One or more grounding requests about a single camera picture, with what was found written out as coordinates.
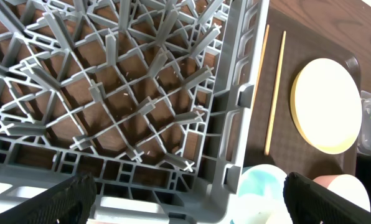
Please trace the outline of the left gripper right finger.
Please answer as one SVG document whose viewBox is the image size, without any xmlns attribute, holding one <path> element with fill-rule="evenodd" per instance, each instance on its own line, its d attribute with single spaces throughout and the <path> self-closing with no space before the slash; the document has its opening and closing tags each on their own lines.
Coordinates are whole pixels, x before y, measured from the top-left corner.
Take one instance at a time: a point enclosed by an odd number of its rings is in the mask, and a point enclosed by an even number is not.
<svg viewBox="0 0 371 224">
<path fill-rule="evenodd" d="M 285 178 L 283 198 L 294 224 L 371 224 L 370 212 L 297 172 Z"/>
</svg>

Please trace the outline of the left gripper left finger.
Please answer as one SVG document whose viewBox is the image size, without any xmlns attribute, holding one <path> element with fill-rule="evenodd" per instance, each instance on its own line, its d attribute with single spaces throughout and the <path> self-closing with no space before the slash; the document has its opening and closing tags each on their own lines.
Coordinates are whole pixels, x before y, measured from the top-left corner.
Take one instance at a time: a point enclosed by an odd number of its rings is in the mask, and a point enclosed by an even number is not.
<svg viewBox="0 0 371 224">
<path fill-rule="evenodd" d="M 94 178 L 77 174 L 0 213 L 0 224 L 86 224 L 95 199 Z"/>
</svg>

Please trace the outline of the white bowl with crumbs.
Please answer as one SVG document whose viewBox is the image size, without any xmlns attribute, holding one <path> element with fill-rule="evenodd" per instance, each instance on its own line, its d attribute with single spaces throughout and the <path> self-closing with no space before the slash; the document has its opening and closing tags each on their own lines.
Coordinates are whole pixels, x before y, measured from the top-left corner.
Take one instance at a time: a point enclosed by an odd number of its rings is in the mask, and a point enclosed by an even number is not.
<svg viewBox="0 0 371 224">
<path fill-rule="evenodd" d="M 349 174 L 322 175 L 313 180 L 342 198 L 371 212 L 369 195 L 361 181 Z"/>
</svg>

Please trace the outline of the white cup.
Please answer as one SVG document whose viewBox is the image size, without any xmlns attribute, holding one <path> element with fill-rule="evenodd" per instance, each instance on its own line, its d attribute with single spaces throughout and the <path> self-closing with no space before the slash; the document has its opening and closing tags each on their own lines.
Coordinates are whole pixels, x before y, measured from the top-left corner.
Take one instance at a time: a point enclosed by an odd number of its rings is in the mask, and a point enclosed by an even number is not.
<svg viewBox="0 0 371 224">
<path fill-rule="evenodd" d="M 255 194 L 238 198 L 232 222 L 234 224 L 292 224 L 284 202 Z"/>
</svg>

